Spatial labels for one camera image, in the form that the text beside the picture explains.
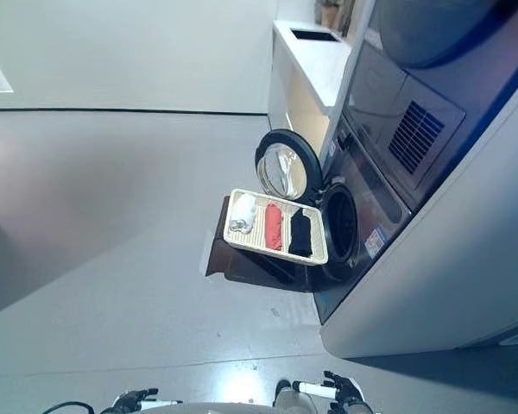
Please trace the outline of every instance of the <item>laundry basket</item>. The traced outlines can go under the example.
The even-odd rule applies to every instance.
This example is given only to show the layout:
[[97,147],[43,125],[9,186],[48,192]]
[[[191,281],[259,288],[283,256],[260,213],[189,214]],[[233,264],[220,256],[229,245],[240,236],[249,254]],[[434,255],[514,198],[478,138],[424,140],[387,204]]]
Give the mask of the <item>laundry basket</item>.
[[[254,221],[253,229],[247,235],[240,231],[230,229],[232,206],[243,194],[250,194],[256,198],[256,220]],[[275,204],[282,214],[281,250],[274,250],[265,246],[265,210],[269,203]],[[303,215],[309,217],[311,220],[311,250],[313,253],[309,257],[298,256],[297,254],[290,254],[288,252],[289,245],[292,241],[290,220],[299,209],[303,209]],[[224,240],[234,248],[266,254],[301,265],[324,265],[328,261],[325,230],[320,210],[308,205],[293,203],[282,198],[271,197],[253,191],[232,190],[226,221],[224,222],[223,236]]]

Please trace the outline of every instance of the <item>red cloth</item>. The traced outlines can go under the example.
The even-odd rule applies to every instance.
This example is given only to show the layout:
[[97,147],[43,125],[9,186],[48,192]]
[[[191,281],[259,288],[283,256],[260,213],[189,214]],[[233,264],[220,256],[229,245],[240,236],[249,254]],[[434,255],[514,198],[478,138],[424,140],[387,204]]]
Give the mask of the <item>red cloth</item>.
[[265,244],[274,250],[282,248],[282,213],[272,203],[265,210]]

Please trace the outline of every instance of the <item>countertop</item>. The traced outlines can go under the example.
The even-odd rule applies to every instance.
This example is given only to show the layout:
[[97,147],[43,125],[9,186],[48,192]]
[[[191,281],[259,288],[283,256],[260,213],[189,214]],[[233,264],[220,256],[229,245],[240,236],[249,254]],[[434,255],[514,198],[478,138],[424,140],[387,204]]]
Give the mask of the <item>countertop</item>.
[[[297,39],[291,29],[332,33],[341,41],[306,41]],[[275,32],[301,72],[324,115],[330,115],[351,47],[327,28],[304,22],[275,21]]]

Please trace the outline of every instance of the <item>folded clothes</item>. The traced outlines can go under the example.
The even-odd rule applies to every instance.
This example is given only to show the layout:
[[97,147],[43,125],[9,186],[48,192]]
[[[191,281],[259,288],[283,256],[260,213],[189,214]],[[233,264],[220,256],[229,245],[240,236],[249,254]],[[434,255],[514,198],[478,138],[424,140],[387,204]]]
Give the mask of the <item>folded clothes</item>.
[[232,206],[230,229],[247,235],[256,219],[256,198],[243,194]]
[[298,256],[309,257],[311,250],[311,220],[303,215],[303,209],[299,209],[290,220],[292,241],[288,252]]
[[282,248],[282,213],[272,203],[265,210],[265,246],[274,250]]

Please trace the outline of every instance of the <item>black cloth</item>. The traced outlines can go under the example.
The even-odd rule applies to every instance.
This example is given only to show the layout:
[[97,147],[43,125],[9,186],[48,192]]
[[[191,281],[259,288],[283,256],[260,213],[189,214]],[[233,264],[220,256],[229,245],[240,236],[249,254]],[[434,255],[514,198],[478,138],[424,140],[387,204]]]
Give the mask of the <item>black cloth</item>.
[[303,215],[303,209],[295,212],[290,220],[292,242],[288,252],[298,256],[309,257],[311,250],[311,220]]

